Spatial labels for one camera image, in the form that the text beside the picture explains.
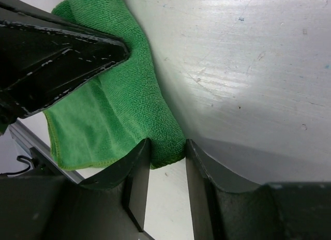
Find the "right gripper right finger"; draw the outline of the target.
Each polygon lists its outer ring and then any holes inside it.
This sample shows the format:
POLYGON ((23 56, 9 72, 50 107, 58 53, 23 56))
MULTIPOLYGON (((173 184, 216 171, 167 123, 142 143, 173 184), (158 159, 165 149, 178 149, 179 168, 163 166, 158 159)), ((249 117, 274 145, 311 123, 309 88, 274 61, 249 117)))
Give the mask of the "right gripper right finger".
POLYGON ((195 239, 330 239, 329 182, 259 185, 186 141, 195 239))

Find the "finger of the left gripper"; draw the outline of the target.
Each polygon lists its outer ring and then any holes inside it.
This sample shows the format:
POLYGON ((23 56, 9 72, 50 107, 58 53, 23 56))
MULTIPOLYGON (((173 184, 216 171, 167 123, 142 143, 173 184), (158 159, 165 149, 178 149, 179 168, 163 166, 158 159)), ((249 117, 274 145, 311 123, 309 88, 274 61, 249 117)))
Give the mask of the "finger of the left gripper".
POLYGON ((1 0, 1 118, 39 113, 129 55, 119 37, 1 0))

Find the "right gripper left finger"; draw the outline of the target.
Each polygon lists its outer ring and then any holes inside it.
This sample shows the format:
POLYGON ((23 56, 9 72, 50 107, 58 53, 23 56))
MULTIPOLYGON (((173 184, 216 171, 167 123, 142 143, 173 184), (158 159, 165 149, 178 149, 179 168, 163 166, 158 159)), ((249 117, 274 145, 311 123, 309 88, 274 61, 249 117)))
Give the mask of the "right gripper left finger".
POLYGON ((151 142, 76 184, 45 164, 1 175, 1 239, 148 239, 151 142))

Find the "green microfiber towel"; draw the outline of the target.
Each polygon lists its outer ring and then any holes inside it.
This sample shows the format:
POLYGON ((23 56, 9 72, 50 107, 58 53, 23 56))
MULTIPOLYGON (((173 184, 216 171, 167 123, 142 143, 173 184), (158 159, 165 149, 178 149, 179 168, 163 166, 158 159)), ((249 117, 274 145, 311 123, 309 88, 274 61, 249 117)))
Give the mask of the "green microfiber towel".
POLYGON ((123 0, 65 0, 53 13, 119 36, 131 52, 44 112, 58 166, 105 168, 146 138, 152 169, 182 160, 186 139, 161 94, 146 36, 123 0))

